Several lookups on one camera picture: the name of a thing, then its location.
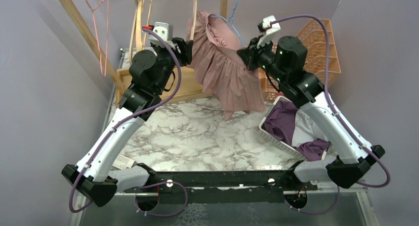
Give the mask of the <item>pink pleated skirt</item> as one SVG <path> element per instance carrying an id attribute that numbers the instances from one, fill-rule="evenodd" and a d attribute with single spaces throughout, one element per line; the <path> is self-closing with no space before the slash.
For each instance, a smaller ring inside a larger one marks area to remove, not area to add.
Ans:
<path id="1" fill-rule="evenodd" d="M 264 112 L 265 103 L 257 71 L 250 71 L 237 55 L 242 44 L 219 17 L 198 11 L 186 37 L 193 38 L 194 80 L 221 103 L 228 120 L 235 112 Z"/>

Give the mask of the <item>blue wire hanger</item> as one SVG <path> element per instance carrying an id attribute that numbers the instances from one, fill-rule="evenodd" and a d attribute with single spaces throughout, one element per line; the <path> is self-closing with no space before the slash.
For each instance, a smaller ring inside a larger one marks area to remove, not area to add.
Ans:
<path id="1" fill-rule="evenodd" d="M 240 1 L 240 0 L 236 0 L 236 3 L 235 3 L 235 5 L 233 6 L 232 11 L 231 11 L 231 14 L 230 14 L 230 17 L 229 17 L 228 19 L 227 19 L 227 18 L 225 18 L 225 17 L 224 17 L 224 16 L 222 16 L 222 15 L 214 15 L 214 14 L 213 14 L 213 15 L 211 15 L 211 17 L 221 18 L 224 22 L 229 23 L 229 24 L 231 25 L 231 28 L 234 30 L 235 34 L 237 35 L 237 37 L 238 37 L 238 39 L 239 39 L 239 41 L 240 41 L 240 43 L 241 43 L 242 47 L 244 48 L 245 46 L 244 46 L 244 43 L 243 43 L 242 37 L 241 37 L 241 35 L 240 35 L 239 31 L 237 30 L 237 28 L 236 28 L 236 27 L 235 27 L 235 25 L 234 25 L 234 15 L 235 15 L 236 9 L 237 9 L 237 7 L 238 7 L 239 1 Z"/>

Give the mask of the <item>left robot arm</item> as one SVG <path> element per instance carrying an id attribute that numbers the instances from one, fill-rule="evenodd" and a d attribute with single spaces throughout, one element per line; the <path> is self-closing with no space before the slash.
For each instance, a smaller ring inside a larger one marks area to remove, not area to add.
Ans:
<path id="1" fill-rule="evenodd" d="M 131 136 L 166 103 L 161 99 L 170 77 L 181 77 L 181 67 L 192 61 L 193 41 L 151 39 L 151 49 L 138 51 L 129 72 L 131 84 L 119 101 L 114 117 L 90 151 L 76 164 L 67 164 L 62 176 L 89 203 L 106 205 L 114 195 L 132 187 L 148 192 L 155 178 L 143 167 L 112 170 L 112 164 Z"/>

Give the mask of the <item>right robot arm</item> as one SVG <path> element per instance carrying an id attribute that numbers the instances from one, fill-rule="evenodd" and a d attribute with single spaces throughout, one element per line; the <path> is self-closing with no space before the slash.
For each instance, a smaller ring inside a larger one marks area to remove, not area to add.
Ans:
<path id="1" fill-rule="evenodd" d="M 304 70 L 308 50 L 302 41 L 294 36 L 282 37 L 273 52 L 272 42 L 257 44 L 261 39 L 261 36 L 252 39 L 248 47 L 237 50 L 237 55 L 249 70 L 261 68 L 275 79 L 284 96 L 314 121 L 337 150 L 337 157 L 330 160 L 294 164 L 291 173 L 285 176 L 286 186 L 297 190 L 309 181 L 332 181 L 350 188 L 360 184 L 375 163 L 386 174 L 386 181 L 377 187 L 388 185 L 391 176 L 380 160 L 385 150 L 363 138 L 325 93 L 322 81 Z"/>

